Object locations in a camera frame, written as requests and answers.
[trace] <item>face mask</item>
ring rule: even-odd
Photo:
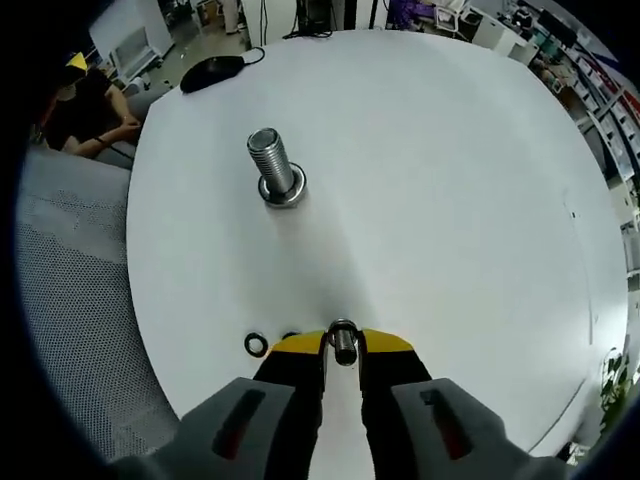
[[[76,85],[69,85],[68,87],[62,87],[58,90],[57,99],[61,102],[68,102],[76,96]]]

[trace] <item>white round table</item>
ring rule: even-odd
[[[442,37],[265,50],[234,79],[155,103],[136,154],[133,303],[176,413],[253,376],[249,331],[273,344],[347,317],[411,342],[523,449],[557,451],[627,315],[619,228],[570,117],[523,65]],[[296,209],[258,195],[246,140],[262,127],[306,171]],[[364,478],[357,373],[330,370],[311,476],[330,455]]]

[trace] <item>computer mouse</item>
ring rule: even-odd
[[[235,77],[245,67],[242,57],[211,57],[197,63],[184,74],[180,90],[184,93],[197,92],[215,83]]]

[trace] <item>person's arm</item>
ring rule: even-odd
[[[97,138],[92,138],[82,143],[75,137],[69,137],[62,147],[62,151],[85,158],[94,158],[115,142],[131,140],[139,131],[140,127],[137,125],[121,125],[118,128],[103,133]]]
[[[127,98],[122,91],[115,85],[111,85],[104,94],[111,103],[111,107],[116,112],[118,117],[122,120],[123,125],[139,125],[140,122],[137,118],[131,115],[129,111],[129,105],[127,104]]]

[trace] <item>gray mesh chair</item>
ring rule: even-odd
[[[129,175],[33,147],[16,205],[18,282],[35,350],[69,415],[106,460],[164,445],[179,423],[133,312]]]

